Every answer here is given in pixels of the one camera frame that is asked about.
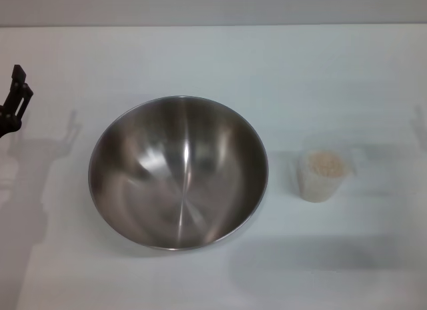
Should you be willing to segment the stainless steel mixing bowl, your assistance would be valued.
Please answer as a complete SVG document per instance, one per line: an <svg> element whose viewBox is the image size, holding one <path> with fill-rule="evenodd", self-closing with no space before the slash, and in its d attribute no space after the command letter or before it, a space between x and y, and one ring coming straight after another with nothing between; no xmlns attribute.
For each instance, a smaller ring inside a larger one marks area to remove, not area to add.
<svg viewBox="0 0 427 310"><path fill-rule="evenodd" d="M113 121L88 169L100 216L121 236L166 251L198 249L241 228L268 186L266 148L233 109L201 97L154 99Z"/></svg>

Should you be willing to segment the translucent plastic cup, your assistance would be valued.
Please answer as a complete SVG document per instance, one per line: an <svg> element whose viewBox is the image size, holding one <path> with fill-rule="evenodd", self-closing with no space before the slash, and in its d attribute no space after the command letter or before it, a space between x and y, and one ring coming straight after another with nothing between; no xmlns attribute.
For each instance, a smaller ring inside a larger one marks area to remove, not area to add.
<svg viewBox="0 0 427 310"><path fill-rule="evenodd" d="M330 151L338 154L346 166L344 176L337 178L323 177L310 171L308 167L308 155L317 151ZM297 180L300 197L312 203L321 203L328 200L338 190L350 171L350 164L346 161L346 158L337 151L330 149L310 149L303 152L297 164Z"/></svg>

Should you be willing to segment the uncooked rice grains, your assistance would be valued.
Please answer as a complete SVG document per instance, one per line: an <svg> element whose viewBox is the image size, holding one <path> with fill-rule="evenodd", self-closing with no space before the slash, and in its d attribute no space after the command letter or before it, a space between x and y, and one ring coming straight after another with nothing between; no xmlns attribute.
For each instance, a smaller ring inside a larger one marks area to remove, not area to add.
<svg viewBox="0 0 427 310"><path fill-rule="evenodd" d="M330 151L317 151L309 154L308 167L313 173L330 178L342 177L346 172L342 158Z"/></svg>

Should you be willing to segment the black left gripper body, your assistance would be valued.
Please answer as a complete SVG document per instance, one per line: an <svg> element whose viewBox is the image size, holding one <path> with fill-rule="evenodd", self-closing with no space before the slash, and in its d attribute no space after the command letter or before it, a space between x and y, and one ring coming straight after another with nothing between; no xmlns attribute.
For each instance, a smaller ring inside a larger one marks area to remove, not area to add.
<svg viewBox="0 0 427 310"><path fill-rule="evenodd" d="M21 117L15 114L16 111L17 105L0 105L0 138L20 130L22 121Z"/></svg>

